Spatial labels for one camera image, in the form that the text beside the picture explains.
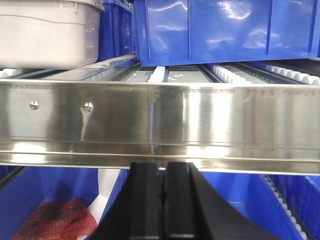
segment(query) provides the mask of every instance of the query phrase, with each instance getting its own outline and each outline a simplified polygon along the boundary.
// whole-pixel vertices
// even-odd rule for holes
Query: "stainless steel rail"
[[[0,162],[320,174],[320,88],[0,81]]]

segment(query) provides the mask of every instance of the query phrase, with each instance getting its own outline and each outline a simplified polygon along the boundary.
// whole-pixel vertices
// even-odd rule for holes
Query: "plastic crate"
[[[314,239],[320,239],[320,177],[271,175],[270,178]]]
[[[0,180],[4,178],[8,173],[10,173],[13,169],[15,169],[14,166],[0,166]]]
[[[74,69],[98,58],[101,0],[1,0],[0,67]]]
[[[214,172],[203,174],[247,218],[283,240],[302,240],[264,176]],[[82,198],[87,206],[92,206],[97,196],[105,191],[104,195],[108,197],[106,207],[102,207],[105,215],[126,177],[126,170],[122,170],[116,181],[112,181],[108,172],[99,176],[99,170],[94,168],[28,167],[0,190],[0,239],[10,240],[44,201],[64,202]]]
[[[203,172],[208,182],[244,216],[283,240],[302,240],[264,176]]]
[[[126,177],[126,170],[28,167],[0,189],[0,239],[10,240],[43,202],[81,198],[99,222]]]
[[[131,0],[142,66],[317,57],[318,0]]]
[[[135,51],[134,11],[124,0],[104,0],[100,15],[98,61]]]

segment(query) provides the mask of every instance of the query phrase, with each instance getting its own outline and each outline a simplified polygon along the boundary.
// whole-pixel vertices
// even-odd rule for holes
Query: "white roller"
[[[283,207],[284,210],[288,209],[288,205],[286,203],[281,203],[281,206]]]
[[[280,74],[281,71],[284,70],[284,69],[286,69],[286,68],[277,66],[276,69],[274,70],[274,72],[275,72],[276,74]]]
[[[280,71],[280,75],[282,75],[282,76],[287,76],[287,74],[289,73],[289,72],[291,72],[292,70],[291,69],[287,69],[287,68],[285,68],[285,69],[282,69],[281,71]]]
[[[278,66],[273,66],[273,65],[269,65],[269,66],[268,66],[268,70],[269,70],[270,72],[275,72],[277,68],[278,68]]]
[[[234,80],[234,83],[235,84],[244,84],[246,82],[246,79],[244,77],[237,77],[235,80]]]
[[[296,223],[294,226],[299,232],[302,231],[300,224]]]
[[[319,80],[320,78],[318,76],[305,76],[303,79],[302,79],[302,82],[305,83],[305,84],[312,84],[314,82],[314,80]]]
[[[290,217],[291,222],[293,222],[293,224],[297,223],[297,219],[294,216]]]
[[[222,78],[222,75],[223,75],[223,73],[224,73],[225,71],[228,71],[228,70],[225,69],[225,68],[219,68],[219,69],[218,69],[218,77],[219,77],[219,78]]]
[[[4,71],[0,71],[0,79],[1,78],[5,78],[5,77],[8,77],[8,73],[4,72]]]
[[[218,70],[218,69],[221,69],[221,68],[223,68],[222,66],[219,66],[219,65],[214,65],[213,66],[213,71],[216,73],[216,71]]]
[[[233,72],[231,72],[230,74],[228,74],[226,76],[226,82],[227,83],[233,83],[233,79],[236,77],[237,75]]]
[[[292,212],[291,212],[289,209],[285,210],[285,212],[286,212],[286,214],[287,214],[289,217],[292,216]]]
[[[304,231],[300,232],[300,235],[302,237],[303,240],[308,240],[307,235]]]
[[[227,76],[230,74],[230,71],[229,70],[225,70],[222,72],[221,74],[221,79],[222,81],[226,82],[226,79],[227,79]]]
[[[313,80],[312,85],[320,85],[320,79]]]
[[[294,75],[293,79],[302,82],[305,76],[309,76],[307,73],[297,73]]]
[[[19,74],[18,71],[13,68],[5,68],[3,69],[3,72],[7,73],[9,76],[14,76]]]
[[[287,74],[286,74],[286,77],[287,78],[290,78],[290,79],[293,79],[295,77],[296,74],[300,74],[301,72],[299,71],[288,71]]]

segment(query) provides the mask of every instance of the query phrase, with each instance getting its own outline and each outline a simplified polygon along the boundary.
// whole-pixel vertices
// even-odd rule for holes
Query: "metal shelf rail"
[[[320,175],[319,86],[175,82],[171,67],[165,82],[133,82],[135,59],[1,79],[0,164]]]

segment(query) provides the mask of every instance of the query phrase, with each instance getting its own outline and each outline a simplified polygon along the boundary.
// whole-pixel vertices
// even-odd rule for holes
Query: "gravity roller conveyor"
[[[310,59],[141,68],[127,54],[6,77],[0,164],[164,169],[174,161],[201,171],[319,175],[318,66]]]

